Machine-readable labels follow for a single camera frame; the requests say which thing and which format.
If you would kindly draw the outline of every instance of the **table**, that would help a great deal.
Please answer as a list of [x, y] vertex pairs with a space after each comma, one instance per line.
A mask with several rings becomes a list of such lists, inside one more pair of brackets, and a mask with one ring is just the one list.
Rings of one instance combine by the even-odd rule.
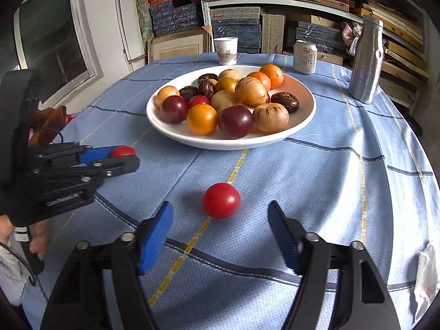
[[[280, 329], [299, 278], [286, 268], [267, 222], [267, 206], [277, 200], [327, 242], [363, 241], [388, 284], [402, 329], [410, 329], [417, 253], [432, 238], [440, 249], [439, 189], [414, 133], [382, 90], [370, 105], [347, 95], [351, 72], [343, 67], [318, 61], [316, 74], [300, 75], [291, 68], [293, 58], [279, 54], [241, 54], [238, 63], [274, 63], [303, 82], [316, 98], [311, 123], [262, 148], [201, 150], [152, 129], [145, 106], [171, 79], [217, 65], [215, 54], [156, 61], [116, 82], [67, 125], [64, 139], [132, 145], [140, 167], [106, 180], [92, 205], [52, 220], [54, 239], [40, 276], [45, 292], [78, 241], [112, 242], [168, 200], [174, 224], [155, 267], [142, 277], [161, 329]], [[228, 180], [241, 193], [241, 207], [208, 224], [201, 196]], [[191, 250], [187, 244], [194, 240]], [[170, 273], [178, 259], [183, 262]], [[336, 276], [329, 275], [319, 330], [329, 324]], [[111, 274], [104, 277], [112, 323], [121, 329]], [[45, 308], [39, 290], [28, 286], [23, 304], [39, 326]]]

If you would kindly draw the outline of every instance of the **paper cup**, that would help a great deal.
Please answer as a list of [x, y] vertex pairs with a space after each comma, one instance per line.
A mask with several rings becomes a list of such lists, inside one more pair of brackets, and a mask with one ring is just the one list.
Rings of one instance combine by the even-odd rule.
[[221, 37], [214, 39], [217, 56], [221, 65], [237, 64], [238, 37]]

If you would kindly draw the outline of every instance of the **wire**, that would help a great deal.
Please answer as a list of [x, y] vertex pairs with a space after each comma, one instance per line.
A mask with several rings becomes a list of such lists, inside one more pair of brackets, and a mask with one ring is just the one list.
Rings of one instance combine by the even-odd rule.
[[48, 297], [46, 296], [45, 291], [43, 290], [43, 286], [41, 285], [40, 279], [38, 277], [38, 275], [35, 275], [34, 272], [32, 271], [32, 269], [30, 268], [30, 265], [21, 257], [19, 256], [17, 253], [15, 253], [11, 248], [9, 248], [8, 246], [6, 246], [6, 244], [4, 244], [3, 242], [0, 242], [0, 246], [5, 248], [10, 254], [12, 254], [15, 258], [17, 258], [17, 260], [23, 264], [23, 266], [29, 271], [30, 273], [30, 277], [29, 277], [29, 282], [32, 286], [35, 286], [37, 284], [38, 281], [38, 285], [40, 287], [41, 293], [43, 294], [44, 298], [46, 299], [46, 302], [48, 301]]
[[61, 144], [64, 142], [64, 137], [61, 134], [61, 132], [59, 130], [56, 130], [54, 128], [48, 128], [47, 126], [31, 126], [31, 129], [44, 129], [44, 130], [50, 130], [50, 131], [54, 131], [55, 133], [57, 133], [59, 135], [59, 137], [61, 138]]

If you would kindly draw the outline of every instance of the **white wall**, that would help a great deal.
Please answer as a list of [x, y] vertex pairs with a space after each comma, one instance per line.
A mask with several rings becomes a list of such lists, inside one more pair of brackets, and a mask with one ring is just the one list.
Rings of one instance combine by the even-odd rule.
[[[129, 58], [135, 58], [144, 54], [136, 2], [135, 0], [120, 0], [120, 3]], [[103, 77], [80, 92], [68, 94], [58, 103], [58, 105], [66, 105], [68, 113], [80, 111], [100, 96], [105, 89], [130, 73], [123, 54], [115, 0], [84, 0], [84, 4]], [[144, 64], [143, 60], [138, 61], [133, 68], [140, 68]]]
[[426, 92], [422, 93], [417, 101], [413, 113], [414, 119], [423, 129], [420, 142], [425, 149], [431, 165], [440, 181], [440, 35], [431, 19], [426, 18], [425, 24], [428, 54], [428, 72], [430, 79]]

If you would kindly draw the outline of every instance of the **dark glass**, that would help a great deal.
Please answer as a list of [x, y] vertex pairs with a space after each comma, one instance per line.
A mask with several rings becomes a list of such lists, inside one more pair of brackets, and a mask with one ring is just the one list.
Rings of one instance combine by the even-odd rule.
[[7, 24], [0, 32], [0, 83], [3, 74], [14, 69], [20, 69], [15, 49], [14, 28]]
[[20, 6], [20, 34], [28, 68], [41, 72], [45, 102], [87, 70], [73, 25], [70, 0], [28, 0]]

